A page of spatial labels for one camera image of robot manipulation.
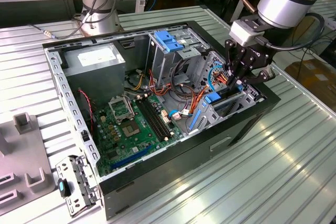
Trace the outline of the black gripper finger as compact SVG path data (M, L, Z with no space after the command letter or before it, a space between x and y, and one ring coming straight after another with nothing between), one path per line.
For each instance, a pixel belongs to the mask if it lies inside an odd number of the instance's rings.
M259 83L264 83L270 81L276 77L275 72L272 70L270 65L259 69L257 74L252 73L252 66L249 66L247 72L242 77L237 77L235 85L254 85Z
M237 80L240 80L246 71L244 63L247 56L247 48L242 47L233 39L225 41L225 64L224 68L228 71L229 77L226 85L232 88Z

